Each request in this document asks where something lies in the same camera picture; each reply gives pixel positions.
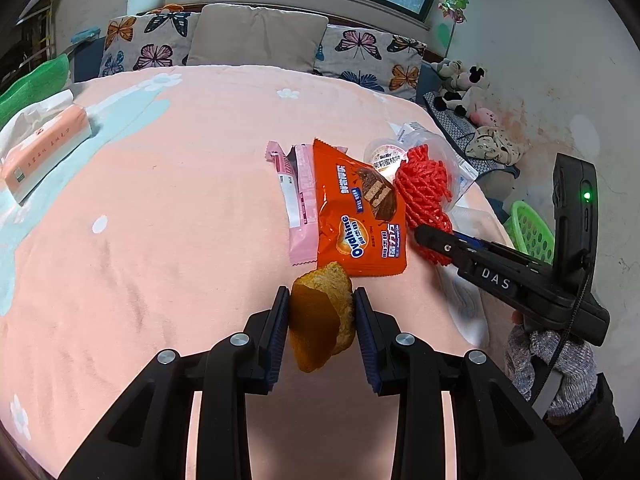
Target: pink plush toy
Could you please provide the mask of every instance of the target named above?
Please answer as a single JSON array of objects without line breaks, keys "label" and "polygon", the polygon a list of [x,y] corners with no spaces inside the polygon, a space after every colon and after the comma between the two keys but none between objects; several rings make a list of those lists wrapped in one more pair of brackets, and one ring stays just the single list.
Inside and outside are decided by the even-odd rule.
[{"label": "pink plush toy", "polygon": [[475,112],[471,112],[469,119],[476,126],[500,128],[500,119],[489,108],[478,108]]}]

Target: silver screw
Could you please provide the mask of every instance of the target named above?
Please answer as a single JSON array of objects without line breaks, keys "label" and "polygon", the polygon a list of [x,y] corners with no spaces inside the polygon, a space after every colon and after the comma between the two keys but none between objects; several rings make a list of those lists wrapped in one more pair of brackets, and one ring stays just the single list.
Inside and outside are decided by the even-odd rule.
[{"label": "silver screw", "polygon": [[396,336],[396,343],[402,346],[411,346],[415,343],[415,337],[407,332],[402,332]]},{"label": "silver screw", "polygon": [[472,363],[475,363],[477,365],[481,365],[481,364],[484,364],[486,362],[486,355],[484,355],[479,350],[473,350],[473,351],[469,352],[469,360]]},{"label": "silver screw", "polygon": [[249,336],[244,333],[233,334],[231,336],[231,344],[233,346],[244,346],[249,342]]},{"label": "silver screw", "polygon": [[175,359],[175,352],[173,350],[162,350],[158,354],[158,362],[161,365],[167,365],[174,359]]}]

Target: butterfly pillow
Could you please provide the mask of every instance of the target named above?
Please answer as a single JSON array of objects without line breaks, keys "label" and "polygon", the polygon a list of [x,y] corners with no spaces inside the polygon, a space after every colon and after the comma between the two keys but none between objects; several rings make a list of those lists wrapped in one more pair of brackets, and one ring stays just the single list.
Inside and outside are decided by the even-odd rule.
[{"label": "butterfly pillow", "polygon": [[199,17],[196,12],[163,11],[111,20],[100,76],[186,65]]},{"label": "butterfly pillow", "polygon": [[426,45],[368,28],[329,25],[316,53],[314,73],[415,100]]}]

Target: gray knitted glove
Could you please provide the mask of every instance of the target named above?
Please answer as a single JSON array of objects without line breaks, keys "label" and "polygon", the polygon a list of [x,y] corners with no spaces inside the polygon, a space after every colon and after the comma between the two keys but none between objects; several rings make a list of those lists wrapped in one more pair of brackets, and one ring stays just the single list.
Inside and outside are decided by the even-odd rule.
[{"label": "gray knitted glove", "polygon": [[[533,332],[530,337],[521,324],[511,330],[505,356],[507,377],[525,399],[531,398],[535,377],[531,357],[536,355],[549,364],[559,341],[560,334],[553,330]],[[585,341],[580,344],[567,341],[554,369],[562,373],[564,378],[547,414],[568,416],[585,405],[598,383],[591,346]]]}]

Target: tissue package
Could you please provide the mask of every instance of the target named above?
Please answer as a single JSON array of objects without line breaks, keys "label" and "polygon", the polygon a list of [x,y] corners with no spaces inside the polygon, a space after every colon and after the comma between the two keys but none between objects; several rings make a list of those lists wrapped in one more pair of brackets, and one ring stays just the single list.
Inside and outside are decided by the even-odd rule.
[{"label": "tissue package", "polygon": [[90,135],[84,108],[71,105],[9,150],[2,178],[15,201],[22,202],[49,171]]}]

